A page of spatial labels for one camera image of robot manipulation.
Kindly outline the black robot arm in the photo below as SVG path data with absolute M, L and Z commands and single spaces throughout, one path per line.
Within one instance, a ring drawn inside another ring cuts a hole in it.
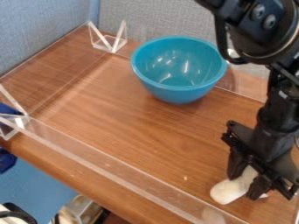
M 291 199 L 299 192 L 299 168 L 291 149 L 299 137 L 299 0 L 193 0 L 213 15 L 221 57 L 235 65 L 270 70 L 266 105 L 256 126 L 227 122 L 227 175 L 256 176 L 245 195 L 256 200 L 272 190 Z

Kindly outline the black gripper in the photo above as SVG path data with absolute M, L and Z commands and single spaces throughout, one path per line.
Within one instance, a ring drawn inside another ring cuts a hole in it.
M 299 166 L 292 160 L 295 133 L 284 133 L 258 124 L 253 129 L 228 121 L 221 140 L 229 147 L 228 179 L 236 179 L 248 166 L 258 172 L 247 190 L 247 197 L 268 197 L 271 190 L 291 200 L 299 191 Z

